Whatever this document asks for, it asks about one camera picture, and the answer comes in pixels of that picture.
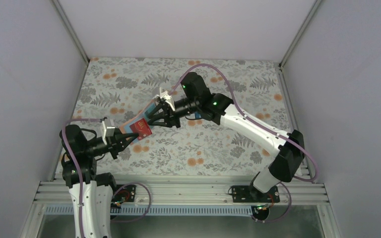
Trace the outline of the red credit card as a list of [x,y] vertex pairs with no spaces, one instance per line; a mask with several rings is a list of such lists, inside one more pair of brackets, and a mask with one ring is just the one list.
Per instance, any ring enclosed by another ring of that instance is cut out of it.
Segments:
[[142,140],[150,135],[152,135],[152,131],[150,126],[148,125],[145,118],[141,118],[137,120],[136,122],[133,122],[129,128],[132,130],[133,133],[137,133],[138,137],[137,140]]

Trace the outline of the blue credit card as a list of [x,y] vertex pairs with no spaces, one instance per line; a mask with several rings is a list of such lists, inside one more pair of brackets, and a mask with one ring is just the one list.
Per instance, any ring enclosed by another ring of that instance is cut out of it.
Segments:
[[201,119],[201,115],[197,112],[194,113],[194,119]]

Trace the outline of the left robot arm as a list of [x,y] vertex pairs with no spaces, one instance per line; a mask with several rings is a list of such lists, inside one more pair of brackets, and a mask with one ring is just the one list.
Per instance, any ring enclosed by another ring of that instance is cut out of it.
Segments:
[[75,236],[77,238],[109,238],[111,209],[134,201],[135,185],[121,188],[111,173],[97,173],[97,161],[107,153],[114,159],[125,150],[138,133],[122,133],[118,128],[109,137],[87,139],[86,129],[71,124],[60,132],[66,159],[61,164],[63,179],[73,204]]

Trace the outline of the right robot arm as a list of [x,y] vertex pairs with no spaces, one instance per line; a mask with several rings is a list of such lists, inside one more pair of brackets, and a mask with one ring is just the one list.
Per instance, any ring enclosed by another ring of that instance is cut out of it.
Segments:
[[201,119],[233,129],[259,144],[274,160],[251,181],[249,196],[255,202],[266,198],[273,186],[294,178],[305,158],[301,132],[287,132],[258,118],[253,119],[228,96],[211,93],[203,78],[195,72],[186,74],[181,86],[186,96],[178,101],[173,101],[167,91],[156,96],[155,108],[146,114],[148,125],[179,128],[181,118],[197,113]]

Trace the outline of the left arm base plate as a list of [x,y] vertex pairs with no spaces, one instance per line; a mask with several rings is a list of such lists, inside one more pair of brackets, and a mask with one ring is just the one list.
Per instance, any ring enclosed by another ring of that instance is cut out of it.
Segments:
[[128,185],[118,191],[111,200],[111,207],[121,207],[124,203],[135,201],[136,185]]

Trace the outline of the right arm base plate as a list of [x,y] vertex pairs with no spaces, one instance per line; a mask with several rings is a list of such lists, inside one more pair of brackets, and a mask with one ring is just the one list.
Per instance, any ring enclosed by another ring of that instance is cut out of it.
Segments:
[[278,187],[273,186],[267,193],[262,193],[248,185],[231,186],[227,192],[234,203],[271,203],[280,202]]

